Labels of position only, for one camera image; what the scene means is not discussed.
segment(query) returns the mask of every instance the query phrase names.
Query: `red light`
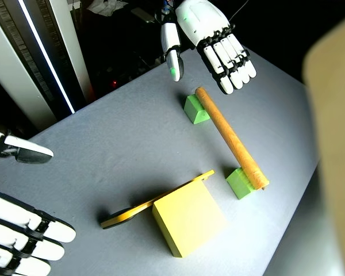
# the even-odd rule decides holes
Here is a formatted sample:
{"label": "red light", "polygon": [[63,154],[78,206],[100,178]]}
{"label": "red light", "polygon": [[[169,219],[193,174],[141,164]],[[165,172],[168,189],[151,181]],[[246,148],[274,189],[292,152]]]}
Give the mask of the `red light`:
{"label": "red light", "polygon": [[111,82],[111,86],[112,86],[112,88],[116,88],[117,87],[117,81],[116,80],[113,80],[112,82]]}

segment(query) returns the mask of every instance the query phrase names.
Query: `green support stand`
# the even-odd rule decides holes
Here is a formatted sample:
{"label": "green support stand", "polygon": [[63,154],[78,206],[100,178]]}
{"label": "green support stand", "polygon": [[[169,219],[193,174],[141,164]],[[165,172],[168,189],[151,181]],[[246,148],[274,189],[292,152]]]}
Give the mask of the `green support stand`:
{"label": "green support stand", "polygon": [[184,111],[193,124],[199,124],[210,119],[196,95],[190,95],[186,98]]}
{"label": "green support stand", "polygon": [[229,183],[231,189],[239,200],[247,194],[255,191],[242,168],[237,168],[231,175],[229,175],[226,181]]}

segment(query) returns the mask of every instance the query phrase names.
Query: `yellow box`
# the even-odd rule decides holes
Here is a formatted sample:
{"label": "yellow box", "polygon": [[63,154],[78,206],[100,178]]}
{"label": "yellow box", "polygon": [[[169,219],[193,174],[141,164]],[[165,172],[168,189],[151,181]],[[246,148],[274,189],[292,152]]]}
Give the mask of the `yellow box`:
{"label": "yellow box", "polygon": [[192,181],[154,202],[152,213],[172,254],[185,257],[227,221],[202,180]]}

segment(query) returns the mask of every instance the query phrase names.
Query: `robotic hand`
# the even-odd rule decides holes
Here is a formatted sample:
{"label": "robotic hand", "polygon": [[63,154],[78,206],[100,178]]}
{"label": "robotic hand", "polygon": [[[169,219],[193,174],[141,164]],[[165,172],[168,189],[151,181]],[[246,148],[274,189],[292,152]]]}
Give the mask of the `robotic hand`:
{"label": "robotic hand", "polygon": [[220,89],[231,94],[256,76],[249,52],[232,34],[226,16],[208,0],[184,0],[176,9],[164,0],[161,42],[164,58],[174,81],[183,77],[177,23],[197,47]]}
{"label": "robotic hand", "polygon": [[[52,151],[0,133],[0,157],[13,155],[19,162],[45,163]],[[72,226],[58,218],[0,193],[0,275],[46,276],[47,260],[59,260],[75,238]]]}

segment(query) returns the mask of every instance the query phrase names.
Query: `white led strip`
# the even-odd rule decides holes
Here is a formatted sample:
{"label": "white led strip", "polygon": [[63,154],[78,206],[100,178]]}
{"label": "white led strip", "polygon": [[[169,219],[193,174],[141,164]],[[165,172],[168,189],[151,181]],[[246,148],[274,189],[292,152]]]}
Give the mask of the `white led strip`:
{"label": "white led strip", "polygon": [[43,54],[44,57],[45,57],[45,60],[46,60],[46,62],[47,62],[47,64],[48,64],[48,67],[50,68],[51,73],[52,73],[53,77],[55,78],[56,83],[57,83],[57,85],[59,86],[60,91],[62,92],[63,97],[64,97],[65,101],[67,102],[67,104],[68,104],[68,106],[69,106],[69,109],[70,109],[71,113],[74,114],[74,113],[75,113],[74,108],[73,108],[73,106],[71,105],[71,103],[70,103],[70,101],[69,101],[69,98],[68,98],[68,96],[67,96],[67,94],[65,93],[65,90],[64,90],[64,88],[63,88],[63,85],[62,85],[62,83],[60,82],[60,79],[59,79],[59,77],[58,77],[58,75],[57,75],[57,73],[56,73],[56,71],[55,71],[55,69],[54,69],[54,67],[53,67],[53,65],[52,65],[52,63],[51,63],[51,61],[50,61],[50,58],[49,58],[48,55],[47,55],[47,52],[46,52],[45,47],[44,47],[44,44],[42,43],[41,38],[40,38],[39,34],[37,33],[36,27],[35,27],[35,25],[33,24],[33,21],[32,21],[30,15],[29,15],[29,13],[28,13],[28,10],[27,10],[27,8],[26,8],[26,6],[25,6],[23,0],[18,0],[18,2],[19,2],[19,5],[21,5],[22,11],[23,11],[23,13],[24,13],[24,15],[25,15],[25,18],[27,19],[27,22],[28,22],[28,24],[29,24],[29,26],[30,26],[30,29],[32,30],[32,33],[33,33],[33,35],[35,36],[35,38],[36,38],[36,40],[37,40],[37,43],[38,43],[39,46],[40,46],[41,52],[42,52],[42,54]]}

